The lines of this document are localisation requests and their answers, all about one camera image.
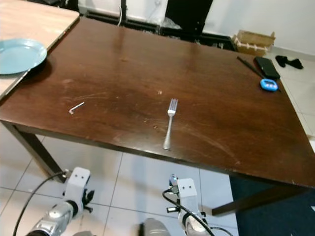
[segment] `silver fork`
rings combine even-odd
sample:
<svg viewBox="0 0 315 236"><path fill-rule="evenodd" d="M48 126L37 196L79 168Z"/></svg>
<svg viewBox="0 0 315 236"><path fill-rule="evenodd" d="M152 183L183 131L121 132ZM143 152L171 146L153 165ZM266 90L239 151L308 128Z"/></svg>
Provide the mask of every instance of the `silver fork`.
<svg viewBox="0 0 315 236"><path fill-rule="evenodd" d="M169 116L169 122L168 122L168 128L167 128L165 141L163 144L164 149L171 148L171 127L172 127L173 116L175 116L175 113L176 113L177 103L178 103L178 100L175 98L172 98L171 103L169 104L168 111L167 111L167 114Z"/></svg>

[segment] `slipper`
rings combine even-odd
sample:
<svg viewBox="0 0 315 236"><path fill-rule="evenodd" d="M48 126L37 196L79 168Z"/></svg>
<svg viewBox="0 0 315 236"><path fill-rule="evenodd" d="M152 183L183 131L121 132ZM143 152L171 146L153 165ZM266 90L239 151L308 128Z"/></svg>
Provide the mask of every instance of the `slipper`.
<svg viewBox="0 0 315 236"><path fill-rule="evenodd" d="M300 70L304 68L302 63L301 63L301 61L299 59L288 60L286 63L288 65L293 66L294 68L297 68L297 69L300 69Z"/></svg>
<svg viewBox="0 0 315 236"><path fill-rule="evenodd" d="M287 57L284 56L276 56L276 61L281 67L285 67L285 63L287 62Z"/></svg>

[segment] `wooden table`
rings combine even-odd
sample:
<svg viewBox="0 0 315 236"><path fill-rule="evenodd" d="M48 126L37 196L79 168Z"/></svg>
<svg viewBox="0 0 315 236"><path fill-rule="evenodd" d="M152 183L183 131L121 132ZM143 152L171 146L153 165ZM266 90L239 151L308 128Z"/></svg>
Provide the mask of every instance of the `wooden table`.
<svg viewBox="0 0 315 236"><path fill-rule="evenodd" d="M78 18L75 11L24 0L0 0L0 40L30 38L50 50ZM0 75L0 100L22 74Z"/></svg>
<svg viewBox="0 0 315 236"><path fill-rule="evenodd" d="M214 215L313 188L314 153L283 85L262 90L238 55L82 18L0 107L0 120L49 175L61 169L34 134L278 184Z"/></svg>

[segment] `black phone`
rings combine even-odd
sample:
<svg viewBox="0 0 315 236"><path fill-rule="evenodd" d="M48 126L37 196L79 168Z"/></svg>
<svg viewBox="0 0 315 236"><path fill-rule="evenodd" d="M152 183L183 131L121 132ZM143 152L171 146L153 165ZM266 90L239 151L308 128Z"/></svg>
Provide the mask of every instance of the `black phone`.
<svg viewBox="0 0 315 236"><path fill-rule="evenodd" d="M255 57L254 62L258 65L265 78L268 79L280 78L279 73L275 69L275 66L270 59Z"/></svg>

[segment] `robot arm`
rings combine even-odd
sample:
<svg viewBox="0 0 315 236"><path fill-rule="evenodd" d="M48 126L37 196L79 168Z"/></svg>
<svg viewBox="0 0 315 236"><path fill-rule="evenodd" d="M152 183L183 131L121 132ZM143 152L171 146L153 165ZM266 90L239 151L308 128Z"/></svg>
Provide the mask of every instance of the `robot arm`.
<svg viewBox="0 0 315 236"><path fill-rule="evenodd" d="M170 193L176 194L178 199L177 203L193 212L194 216L207 222L203 218L198 208L197 191L194 182L191 178L178 179L175 175L170 177ZM208 236L209 233L206 229L193 218L189 213L181 208L169 207L167 212L179 212L178 220L187 236Z"/></svg>
<svg viewBox="0 0 315 236"><path fill-rule="evenodd" d="M86 196L90 175L89 170L76 167L68 180L63 202L49 210L27 236L60 236L71 220L78 217L84 209L91 213L93 209L86 207L94 195L94 191L91 191Z"/></svg>

